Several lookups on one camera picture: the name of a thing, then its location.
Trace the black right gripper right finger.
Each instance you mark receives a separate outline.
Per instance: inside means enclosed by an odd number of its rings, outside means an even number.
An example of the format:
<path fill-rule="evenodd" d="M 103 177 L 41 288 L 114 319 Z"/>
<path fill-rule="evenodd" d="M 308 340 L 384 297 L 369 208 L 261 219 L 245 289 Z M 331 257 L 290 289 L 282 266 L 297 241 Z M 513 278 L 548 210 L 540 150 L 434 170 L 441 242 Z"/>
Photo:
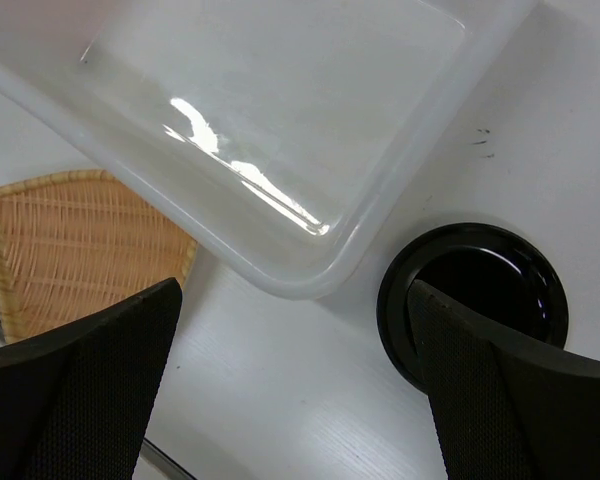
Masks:
<path fill-rule="evenodd" d="M 600 479 L 600 361 L 416 281 L 416 352 L 451 479 Z"/>

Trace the woven bamboo tray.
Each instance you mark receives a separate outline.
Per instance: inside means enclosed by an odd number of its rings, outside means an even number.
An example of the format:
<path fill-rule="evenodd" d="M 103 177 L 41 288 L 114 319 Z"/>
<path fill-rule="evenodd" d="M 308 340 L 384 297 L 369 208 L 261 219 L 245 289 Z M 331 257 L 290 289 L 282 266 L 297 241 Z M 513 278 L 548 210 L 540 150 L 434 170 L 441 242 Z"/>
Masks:
<path fill-rule="evenodd" d="M 18 342 L 167 278 L 185 283 L 198 244 L 104 170 L 0 187 L 0 323 Z"/>

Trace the black round plate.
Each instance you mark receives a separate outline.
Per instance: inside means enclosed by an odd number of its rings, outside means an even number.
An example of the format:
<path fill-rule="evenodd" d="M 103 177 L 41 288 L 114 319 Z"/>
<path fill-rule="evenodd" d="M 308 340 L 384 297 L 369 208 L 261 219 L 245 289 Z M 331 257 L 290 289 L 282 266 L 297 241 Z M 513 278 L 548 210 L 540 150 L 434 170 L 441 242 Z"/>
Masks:
<path fill-rule="evenodd" d="M 399 374 L 425 389 L 407 294 L 421 280 L 469 309 L 557 348 L 569 312 L 563 285 L 546 257 L 524 238 L 484 223 L 434 228 L 406 245 L 382 279 L 376 303 L 379 336 Z"/>

